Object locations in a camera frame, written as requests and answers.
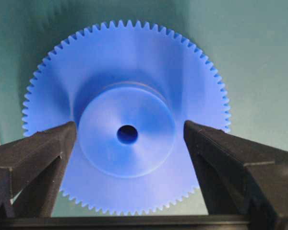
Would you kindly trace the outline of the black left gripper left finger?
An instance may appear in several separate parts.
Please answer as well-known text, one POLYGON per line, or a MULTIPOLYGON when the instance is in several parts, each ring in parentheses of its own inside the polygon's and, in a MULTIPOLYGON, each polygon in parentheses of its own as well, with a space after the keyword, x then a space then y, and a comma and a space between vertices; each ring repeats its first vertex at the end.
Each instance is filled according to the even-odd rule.
POLYGON ((68 122, 0 145, 0 218, 51 216, 75 140, 68 122))

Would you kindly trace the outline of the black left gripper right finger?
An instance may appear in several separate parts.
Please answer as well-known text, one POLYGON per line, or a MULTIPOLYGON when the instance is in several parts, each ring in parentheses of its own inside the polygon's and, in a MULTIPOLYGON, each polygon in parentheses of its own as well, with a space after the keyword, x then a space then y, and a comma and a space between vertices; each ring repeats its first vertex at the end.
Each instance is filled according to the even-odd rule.
POLYGON ((288 230, 288 151, 192 121, 183 136, 209 214, 249 215, 254 230, 288 230))

